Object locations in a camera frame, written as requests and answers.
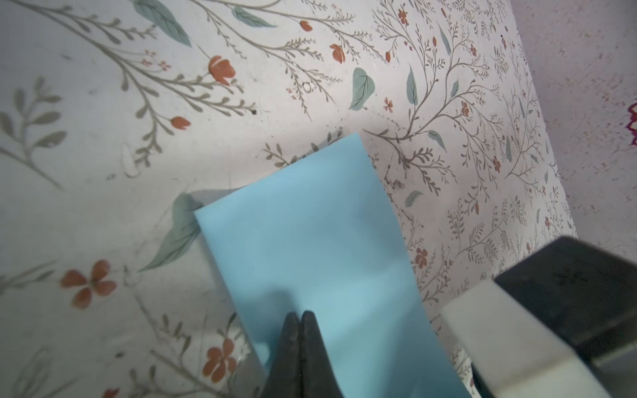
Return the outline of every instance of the blue paper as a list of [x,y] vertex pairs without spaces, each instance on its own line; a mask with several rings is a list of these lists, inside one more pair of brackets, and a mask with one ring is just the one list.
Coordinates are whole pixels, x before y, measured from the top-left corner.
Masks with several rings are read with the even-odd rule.
[[345,398],[469,397],[358,135],[195,215],[266,369],[285,315],[308,309]]

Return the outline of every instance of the blue sticky note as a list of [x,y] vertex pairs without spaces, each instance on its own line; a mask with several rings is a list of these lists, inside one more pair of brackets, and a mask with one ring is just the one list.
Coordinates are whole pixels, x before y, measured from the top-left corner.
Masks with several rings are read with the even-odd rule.
[[345,398],[469,397],[358,135],[195,216],[266,369],[285,315],[311,310]]

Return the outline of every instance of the light blue sheet of paper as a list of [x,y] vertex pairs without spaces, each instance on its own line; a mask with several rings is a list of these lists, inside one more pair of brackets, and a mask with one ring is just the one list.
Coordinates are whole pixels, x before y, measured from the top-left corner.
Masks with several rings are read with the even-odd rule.
[[266,369],[285,315],[308,309],[345,398],[469,397],[358,135],[195,215]]

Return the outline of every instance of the pink speckled surface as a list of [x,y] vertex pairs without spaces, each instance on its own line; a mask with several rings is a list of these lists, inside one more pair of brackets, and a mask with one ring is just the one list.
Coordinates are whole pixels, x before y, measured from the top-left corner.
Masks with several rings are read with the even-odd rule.
[[578,235],[637,260],[637,2],[511,4]]

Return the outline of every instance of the floral tablecloth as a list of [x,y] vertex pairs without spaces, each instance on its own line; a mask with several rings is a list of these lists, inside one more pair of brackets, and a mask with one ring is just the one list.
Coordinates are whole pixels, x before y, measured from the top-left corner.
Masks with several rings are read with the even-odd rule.
[[468,388],[441,307],[575,233],[504,0],[0,11],[1,396],[258,396],[192,212],[347,134]]

